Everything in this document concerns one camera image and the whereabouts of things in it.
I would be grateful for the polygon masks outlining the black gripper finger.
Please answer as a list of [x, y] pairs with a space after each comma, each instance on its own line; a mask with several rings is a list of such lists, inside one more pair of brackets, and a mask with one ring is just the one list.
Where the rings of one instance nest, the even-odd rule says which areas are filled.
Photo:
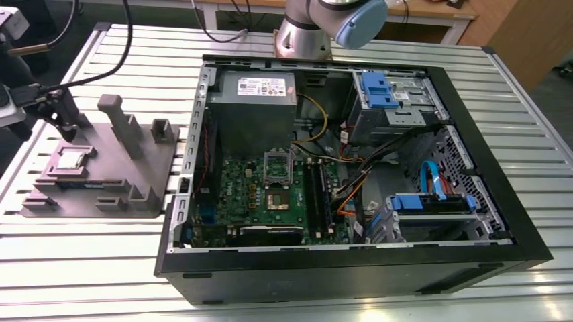
[[64, 140], [73, 140], [77, 133], [76, 127], [81, 124], [80, 112], [72, 97], [60, 99], [60, 134]]
[[44, 115], [43, 120], [57, 129], [64, 140], [71, 140], [71, 127], [65, 124], [63, 117], [56, 112]]

